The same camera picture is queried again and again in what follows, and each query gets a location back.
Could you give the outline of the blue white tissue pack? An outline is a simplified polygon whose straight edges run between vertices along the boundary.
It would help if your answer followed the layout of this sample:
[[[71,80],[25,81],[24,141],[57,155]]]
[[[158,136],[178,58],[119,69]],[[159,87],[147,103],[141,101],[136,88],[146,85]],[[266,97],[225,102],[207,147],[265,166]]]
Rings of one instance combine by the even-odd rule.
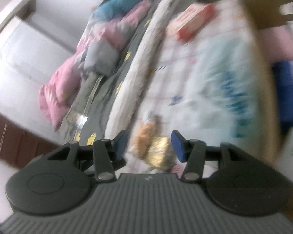
[[[293,127],[293,61],[272,65],[275,81],[278,117],[282,129]]]

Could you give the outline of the white rolled blanket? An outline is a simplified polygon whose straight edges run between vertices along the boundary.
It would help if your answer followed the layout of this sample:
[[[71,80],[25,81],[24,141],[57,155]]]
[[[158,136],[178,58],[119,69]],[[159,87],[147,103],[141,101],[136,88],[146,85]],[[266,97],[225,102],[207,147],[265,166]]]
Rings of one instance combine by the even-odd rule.
[[[146,83],[146,74],[170,17],[180,0],[161,0],[147,26],[126,77],[112,105],[104,137],[112,138],[131,123]]]

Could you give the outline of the gold foil packet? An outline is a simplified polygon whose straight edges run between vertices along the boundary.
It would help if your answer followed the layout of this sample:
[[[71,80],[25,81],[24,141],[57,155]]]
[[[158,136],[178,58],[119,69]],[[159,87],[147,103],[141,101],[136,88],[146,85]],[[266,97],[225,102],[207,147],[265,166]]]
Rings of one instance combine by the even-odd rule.
[[[148,149],[145,161],[162,171],[169,171],[176,163],[176,155],[170,137],[154,137]]]

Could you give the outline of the grey bed sheet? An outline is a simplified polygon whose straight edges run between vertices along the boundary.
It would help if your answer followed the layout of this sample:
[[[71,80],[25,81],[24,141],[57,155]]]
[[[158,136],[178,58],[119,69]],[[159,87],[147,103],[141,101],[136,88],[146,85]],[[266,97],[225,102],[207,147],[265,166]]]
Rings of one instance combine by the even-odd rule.
[[[97,139],[104,138],[106,125],[117,96],[116,89],[125,79],[160,2],[161,0],[153,1],[148,13],[121,52],[113,74],[110,77],[92,75],[82,84],[59,128],[63,144],[69,141],[86,144],[92,134],[95,134]]]

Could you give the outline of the plaid floral mat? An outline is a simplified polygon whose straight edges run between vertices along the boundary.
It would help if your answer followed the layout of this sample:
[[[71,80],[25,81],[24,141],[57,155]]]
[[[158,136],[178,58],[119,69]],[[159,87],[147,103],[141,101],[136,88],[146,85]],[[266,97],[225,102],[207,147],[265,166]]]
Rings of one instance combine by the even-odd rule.
[[[153,61],[151,77],[147,81],[146,90],[136,111],[133,130],[138,129],[140,122],[146,120],[147,115],[157,115],[160,117],[160,136],[170,137],[173,130],[179,131],[174,128],[175,119],[194,66],[201,58],[208,42],[213,37],[224,34],[239,36],[251,46],[250,27],[237,1],[218,2],[215,18],[191,41],[180,43],[172,37],[163,39],[161,48]],[[257,156],[260,147],[255,152],[246,152]]]

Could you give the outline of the white plastic bag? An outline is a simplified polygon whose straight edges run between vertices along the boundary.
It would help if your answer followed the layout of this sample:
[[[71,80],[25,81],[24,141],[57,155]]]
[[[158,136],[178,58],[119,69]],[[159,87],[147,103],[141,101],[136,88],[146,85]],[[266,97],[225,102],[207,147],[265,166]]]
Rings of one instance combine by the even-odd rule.
[[[190,75],[174,128],[209,145],[230,142],[257,151],[261,113],[254,64],[253,49],[243,38],[213,37]]]

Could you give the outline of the pink grey quilt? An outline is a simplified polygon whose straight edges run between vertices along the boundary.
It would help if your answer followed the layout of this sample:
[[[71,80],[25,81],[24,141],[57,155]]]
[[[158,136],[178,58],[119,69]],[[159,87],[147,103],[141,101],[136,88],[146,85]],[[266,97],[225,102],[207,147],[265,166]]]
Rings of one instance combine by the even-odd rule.
[[[138,2],[124,17],[103,22],[91,20],[76,53],[68,58],[39,89],[39,107],[57,131],[83,80],[91,75],[110,77],[121,52],[148,13],[151,0]]]

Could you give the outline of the red wet wipes pack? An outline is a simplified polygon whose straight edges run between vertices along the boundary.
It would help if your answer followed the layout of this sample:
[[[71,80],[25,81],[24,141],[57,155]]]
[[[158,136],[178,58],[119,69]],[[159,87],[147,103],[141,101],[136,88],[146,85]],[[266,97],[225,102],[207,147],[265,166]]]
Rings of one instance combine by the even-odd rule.
[[[192,3],[170,21],[166,27],[166,34],[178,41],[189,41],[214,15],[214,3]]]

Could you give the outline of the blue pillow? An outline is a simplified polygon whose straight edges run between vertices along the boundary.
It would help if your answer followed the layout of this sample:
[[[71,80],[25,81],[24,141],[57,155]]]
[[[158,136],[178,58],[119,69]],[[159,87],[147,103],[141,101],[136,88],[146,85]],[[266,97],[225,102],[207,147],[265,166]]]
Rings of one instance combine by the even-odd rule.
[[[91,14],[90,20],[110,21],[122,18],[135,5],[143,0],[108,0],[98,6]]]

